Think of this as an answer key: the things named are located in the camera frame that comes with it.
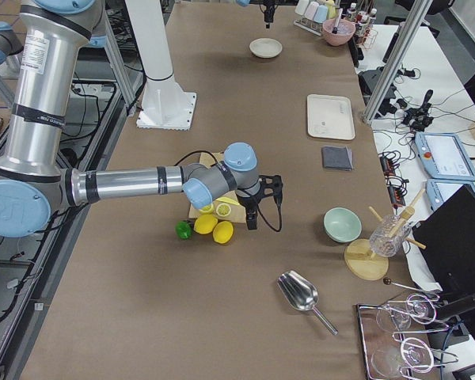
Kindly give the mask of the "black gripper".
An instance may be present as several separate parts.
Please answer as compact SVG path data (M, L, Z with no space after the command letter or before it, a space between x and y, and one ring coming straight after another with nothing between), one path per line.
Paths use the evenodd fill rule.
M262 199L272 197L279 210L282 207L282 177L280 175L259 175L258 189L239 188L237 201L246 209L245 222L248 230L257 229L257 212Z
M276 11L276 1L275 0L262 0L260 6L261 12L264 15L265 28L270 28L270 23L274 21L274 15Z

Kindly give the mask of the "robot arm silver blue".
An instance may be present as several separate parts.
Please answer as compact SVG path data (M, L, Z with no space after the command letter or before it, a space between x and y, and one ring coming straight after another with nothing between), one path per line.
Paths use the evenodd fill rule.
M198 163L152 169L87 171L55 164L66 125L67 102L79 50L108 18L101 1L24 1L25 49L11 107L9 136L0 156L0 236L20 238L41 230L68 207L130 196L184 193L200 209L235 192L255 229L259 204L283 200L280 176L258 172L253 148L229 145L210 167Z

